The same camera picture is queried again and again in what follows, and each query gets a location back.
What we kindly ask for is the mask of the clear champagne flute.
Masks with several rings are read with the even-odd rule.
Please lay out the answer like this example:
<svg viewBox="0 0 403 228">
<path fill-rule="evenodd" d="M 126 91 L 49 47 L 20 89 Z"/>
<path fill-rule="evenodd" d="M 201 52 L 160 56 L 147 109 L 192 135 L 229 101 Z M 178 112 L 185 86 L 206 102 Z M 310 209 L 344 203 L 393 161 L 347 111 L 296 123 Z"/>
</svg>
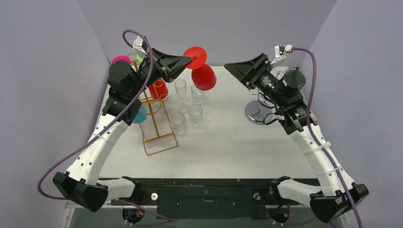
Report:
<svg viewBox="0 0 403 228">
<path fill-rule="evenodd" d="M 174 82 L 175 91 L 181 103 L 179 104 L 179 111 L 183 114 L 188 112 L 189 105 L 185 103 L 185 98 L 187 95 L 187 84 L 183 79 L 176 79 Z"/>
</svg>

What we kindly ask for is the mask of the clear glass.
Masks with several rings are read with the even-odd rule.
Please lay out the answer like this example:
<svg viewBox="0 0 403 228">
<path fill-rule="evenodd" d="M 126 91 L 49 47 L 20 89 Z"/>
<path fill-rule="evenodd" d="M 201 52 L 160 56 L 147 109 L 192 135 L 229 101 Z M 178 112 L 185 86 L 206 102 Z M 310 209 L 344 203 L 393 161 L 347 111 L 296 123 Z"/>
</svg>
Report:
<svg viewBox="0 0 403 228">
<path fill-rule="evenodd" d="M 202 90 L 198 89 L 195 84 L 191 86 L 192 100 L 195 104 L 201 105 L 204 99 L 204 93 Z"/>
<path fill-rule="evenodd" d="M 171 115 L 171 123 L 175 133 L 182 135 L 186 132 L 186 120 L 183 113 L 173 113 Z"/>
<path fill-rule="evenodd" d="M 202 124 L 202 119 L 203 119 L 202 107 L 199 104 L 193 104 L 193 105 L 189 106 L 188 112 L 189 112 L 189 119 L 190 119 L 191 125 L 200 126 Z"/>
</svg>

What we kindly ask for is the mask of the cyan plastic wine glass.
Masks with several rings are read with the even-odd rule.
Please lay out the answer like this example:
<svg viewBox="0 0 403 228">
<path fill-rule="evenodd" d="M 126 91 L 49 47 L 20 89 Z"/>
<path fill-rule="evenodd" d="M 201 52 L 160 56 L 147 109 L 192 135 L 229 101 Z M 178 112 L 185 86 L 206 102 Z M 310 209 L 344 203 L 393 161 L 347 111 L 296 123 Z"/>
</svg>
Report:
<svg viewBox="0 0 403 228">
<path fill-rule="evenodd" d="M 145 106 L 141 106 L 140 110 L 136 114 L 135 118 L 133 119 L 133 124 L 141 124 L 147 119 L 148 115 L 146 113 Z"/>
</svg>

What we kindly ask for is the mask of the gold wire glass rack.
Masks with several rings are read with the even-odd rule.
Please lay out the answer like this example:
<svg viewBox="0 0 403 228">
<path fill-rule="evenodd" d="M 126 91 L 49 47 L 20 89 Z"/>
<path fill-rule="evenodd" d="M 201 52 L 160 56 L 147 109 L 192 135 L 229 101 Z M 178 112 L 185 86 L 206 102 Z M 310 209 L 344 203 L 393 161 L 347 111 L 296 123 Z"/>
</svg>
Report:
<svg viewBox="0 0 403 228">
<path fill-rule="evenodd" d="M 164 100 L 153 99 L 148 87 L 138 99 L 145 106 L 148 115 L 143 123 L 137 124 L 141 130 L 145 154 L 151 156 L 178 147 L 179 143 L 165 107 L 168 96 Z"/>
</svg>

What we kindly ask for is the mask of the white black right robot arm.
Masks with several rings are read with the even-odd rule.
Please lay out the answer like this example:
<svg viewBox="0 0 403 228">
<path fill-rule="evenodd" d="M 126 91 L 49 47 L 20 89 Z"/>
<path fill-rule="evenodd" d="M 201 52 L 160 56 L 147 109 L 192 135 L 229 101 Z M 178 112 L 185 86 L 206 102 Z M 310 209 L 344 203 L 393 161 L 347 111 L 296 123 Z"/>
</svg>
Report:
<svg viewBox="0 0 403 228">
<path fill-rule="evenodd" d="M 324 139 L 315 116 L 308 111 L 301 93 L 305 76 L 287 70 L 282 78 L 276 78 L 265 54 L 224 67 L 247 89 L 258 89 L 277 106 L 279 123 L 298 145 L 319 181 L 319 185 L 313 186 L 283 176 L 271 182 L 269 199 L 275 203 L 292 200 L 309 206 L 324 223 L 356 208 L 368 195 L 368 188 L 346 173 L 332 153 L 330 142 Z"/>
</svg>

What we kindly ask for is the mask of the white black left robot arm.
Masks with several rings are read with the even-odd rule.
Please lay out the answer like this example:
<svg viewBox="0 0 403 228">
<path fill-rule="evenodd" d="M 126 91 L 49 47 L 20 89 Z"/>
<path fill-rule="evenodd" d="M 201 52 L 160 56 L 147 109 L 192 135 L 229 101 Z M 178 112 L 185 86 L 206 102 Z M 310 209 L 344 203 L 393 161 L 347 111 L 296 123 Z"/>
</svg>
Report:
<svg viewBox="0 0 403 228">
<path fill-rule="evenodd" d="M 140 111 L 139 95 L 157 80 L 173 82 L 192 57 L 172 56 L 155 48 L 133 69 L 125 60 L 111 64 L 107 83 L 109 97 L 89 144 L 65 172 L 57 172 L 53 183 L 68 200 L 95 212 L 106 201 L 124 198 L 129 204 L 141 200 L 142 191 L 129 178 L 99 180 L 101 169 L 120 136 Z"/>
</svg>

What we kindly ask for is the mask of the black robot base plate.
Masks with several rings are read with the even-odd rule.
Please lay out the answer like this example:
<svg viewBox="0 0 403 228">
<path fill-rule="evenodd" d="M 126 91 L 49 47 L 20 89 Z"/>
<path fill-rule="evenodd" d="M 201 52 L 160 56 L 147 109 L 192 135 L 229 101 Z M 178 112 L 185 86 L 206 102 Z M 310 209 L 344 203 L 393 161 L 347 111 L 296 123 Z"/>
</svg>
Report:
<svg viewBox="0 0 403 228">
<path fill-rule="evenodd" d="M 170 219 L 263 219 L 265 209 L 298 202 L 269 194 L 269 179 L 133 178 L 133 194 L 126 201 Z"/>
</svg>

